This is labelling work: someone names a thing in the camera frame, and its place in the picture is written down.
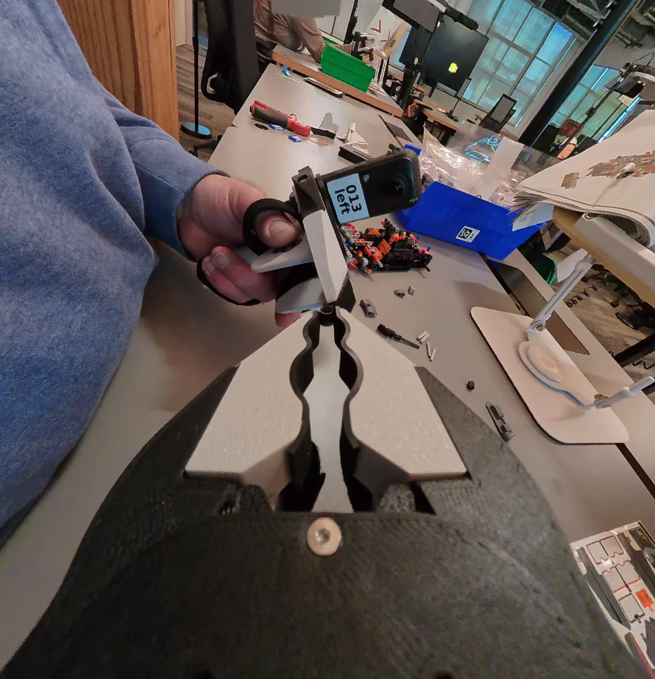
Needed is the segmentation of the red and black tool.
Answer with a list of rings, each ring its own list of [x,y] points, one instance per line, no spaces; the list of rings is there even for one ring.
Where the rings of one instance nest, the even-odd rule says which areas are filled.
[[[299,122],[294,114],[285,114],[258,100],[253,101],[249,111],[251,117],[260,123],[278,126],[301,137],[309,137],[312,134],[312,128]]]

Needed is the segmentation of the multicoloured lego car chassis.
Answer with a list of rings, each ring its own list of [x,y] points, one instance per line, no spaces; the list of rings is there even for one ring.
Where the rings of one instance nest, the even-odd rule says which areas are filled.
[[[429,270],[433,256],[420,246],[418,237],[384,219],[379,227],[360,230],[354,224],[340,227],[349,269],[371,275],[375,271],[394,272],[411,269]]]

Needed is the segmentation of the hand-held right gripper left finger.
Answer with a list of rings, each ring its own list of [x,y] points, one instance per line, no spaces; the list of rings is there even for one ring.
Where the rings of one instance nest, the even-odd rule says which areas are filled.
[[[235,369],[185,475],[260,487],[280,511],[312,511],[324,483],[305,392],[321,329],[306,312]]]

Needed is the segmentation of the long dark grey plate assembly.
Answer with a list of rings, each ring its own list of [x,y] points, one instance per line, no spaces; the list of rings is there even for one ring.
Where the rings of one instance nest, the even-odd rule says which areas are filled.
[[[510,425],[505,421],[505,416],[501,408],[498,405],[490,402],[486,402],[485,406],[488,411],[488,414],[493,420],[493,424],[499,436],[505,442],[510,441],[514,436],[514,433]]]

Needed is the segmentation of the large window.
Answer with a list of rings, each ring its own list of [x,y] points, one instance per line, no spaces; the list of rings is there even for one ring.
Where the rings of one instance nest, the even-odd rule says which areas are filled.
[[[510,119],[522,126],[528,110],[553,84],[580,40],[529,1],[472,1],[468,15],[488,37],[464,98],[487,112],[502,95],[516,102]]]

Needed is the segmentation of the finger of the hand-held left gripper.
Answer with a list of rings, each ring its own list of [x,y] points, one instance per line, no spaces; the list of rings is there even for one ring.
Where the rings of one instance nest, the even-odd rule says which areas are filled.
[[[304,229],[313,256],[317,278],[322,287],[318,301],[306,306],[314,310],[329,304],[344,310],[355,307],[355,292],[349,268],[342,252],[342,242],[335,232],[326,210],[317,210],[304,217]]]

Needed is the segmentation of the black steel column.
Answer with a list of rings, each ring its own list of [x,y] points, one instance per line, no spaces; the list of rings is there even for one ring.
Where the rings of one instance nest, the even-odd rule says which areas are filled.
[[[526,146],[533,143],[542,134],[556,112],[563,106],[565,100],[574,91],[578,82],[588,69],[594,64],[604,47],[612,39],[623,21],[628,17],[637,1],[612,1],[606,16],[597,23],[595,31],[578,53],[575,60],[561,76],[556,86],[534,115],[528,126],[520,134],[519,141]]]

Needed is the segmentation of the lego instruction booklet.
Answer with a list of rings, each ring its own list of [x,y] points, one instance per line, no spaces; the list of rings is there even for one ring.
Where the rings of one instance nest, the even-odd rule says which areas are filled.
[[[511,211],[523,213],[537,204],[604,216],[642,245],[655,247],[655,109],[521,182]]]

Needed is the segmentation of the white desk stand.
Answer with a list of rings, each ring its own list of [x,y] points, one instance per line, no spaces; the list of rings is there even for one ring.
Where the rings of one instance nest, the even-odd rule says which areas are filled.
[[[573,273],[535,318],[474,307],[471,318],[536,423],[565,445],[626,443],[612,407],[655,384],[655,371],[602,396],[546,329],[555,307],[600,261],[655,308],[655,247],[645,246],[593,208],[575,216],[555,208],[554,221],[586,251]]]

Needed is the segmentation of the black office chair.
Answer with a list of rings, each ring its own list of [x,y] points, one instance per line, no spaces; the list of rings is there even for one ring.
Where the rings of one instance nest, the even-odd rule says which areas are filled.
[[[207,47],[199,67],[199,8],[204,7]],[[194,48],[194,121],[181,130],[196,139],[210,139],[199,122],[199,95],[238,112],[260,78],[252,1],[192,1]]]

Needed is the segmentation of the black computer monitor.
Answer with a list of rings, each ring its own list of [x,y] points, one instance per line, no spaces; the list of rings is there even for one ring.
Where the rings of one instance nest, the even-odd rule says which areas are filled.
[[[470,78],[489,38],[461,22],[445,18],[434,33],[412,27],[400,61],[420,67],[424,80],[457,91]]]

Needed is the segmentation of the person's left hand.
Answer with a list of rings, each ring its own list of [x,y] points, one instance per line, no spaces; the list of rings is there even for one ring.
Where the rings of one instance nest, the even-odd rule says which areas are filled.
[[[183,248],[197,261],[208,283],[234,303],[273,301],[276,276],[256,273],[236,250],[242,247],[242,222],[249,206],[265,198],[263,191],[230,177],[210,174],[179,206],[177,230]]]

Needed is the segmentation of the black lego axle assembly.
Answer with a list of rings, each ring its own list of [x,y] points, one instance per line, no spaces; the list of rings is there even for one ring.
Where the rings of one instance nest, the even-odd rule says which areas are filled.
[[[401,344],[405,344],[405,345],[410,346],[414,349],[420,348],[420,344],[418,344],[417,342],[413,342],[413,341],[406,339],[405,337],[403,337],[402,335],[400,335],[399,333],[397,333],[393,329],[391,329],[391,328],[389,328],[389,327],[387,327],[383,324],[379,324],[376,328],[376,331],[380,335],[382,335],[383,337],[390,339],[392,341],[399,342]]]

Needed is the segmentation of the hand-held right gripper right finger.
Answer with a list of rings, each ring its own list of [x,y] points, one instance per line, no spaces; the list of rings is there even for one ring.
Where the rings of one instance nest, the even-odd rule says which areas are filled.
[[[339,375],[348,387],[340,462],[354,511],[373,511],[391,486],[468,477],[416,365],[350,312],[336,308]]]

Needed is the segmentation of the lego sticker sheet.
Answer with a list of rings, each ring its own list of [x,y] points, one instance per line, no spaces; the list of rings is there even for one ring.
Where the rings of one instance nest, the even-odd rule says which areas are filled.
[[[655,540],[641,522],[570,543],[604,616],[648,678],[655,678]]]

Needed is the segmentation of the wooden cabinet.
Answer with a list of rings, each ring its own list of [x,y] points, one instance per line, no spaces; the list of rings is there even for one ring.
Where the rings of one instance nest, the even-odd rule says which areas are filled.
[[[173,1],[59,1],[103,86],[179,139]]]

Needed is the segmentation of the green storage bin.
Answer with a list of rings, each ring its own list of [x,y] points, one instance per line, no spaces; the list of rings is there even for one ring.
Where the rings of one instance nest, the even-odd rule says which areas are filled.
[[[339,46],[326,43],[320,61],[322,72],[361,92],[367,92],[375,77],[375,69]]]

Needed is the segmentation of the clear plastic bags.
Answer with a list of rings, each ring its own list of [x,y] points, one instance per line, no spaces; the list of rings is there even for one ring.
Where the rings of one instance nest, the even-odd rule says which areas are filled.
[[[519,184],[536,172],[535,155],[500,133],[471,123],[447,145],[425,132],[419,154],[423,184],[440,182],[500,207],[513,204]]]

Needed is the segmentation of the blue storage bin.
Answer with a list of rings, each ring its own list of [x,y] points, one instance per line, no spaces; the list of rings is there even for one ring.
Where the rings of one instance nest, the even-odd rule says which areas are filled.
[[[407,144],[418,157],[422,148]],[[551,219],[537,208],[519,216],[481,198],[432,181],[412,208],[399,213],[401,225],[413,232],[503,260]]]

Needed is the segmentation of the person's left forearm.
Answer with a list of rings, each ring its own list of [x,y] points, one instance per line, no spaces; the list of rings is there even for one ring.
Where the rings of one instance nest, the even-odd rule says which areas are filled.
[[[194,260],[194,251],[178,235],[177,211],[205,176],[227,174],[189,154],[156,123],[131,112],[105,89],[102,93],[138,177],[146,234]]]

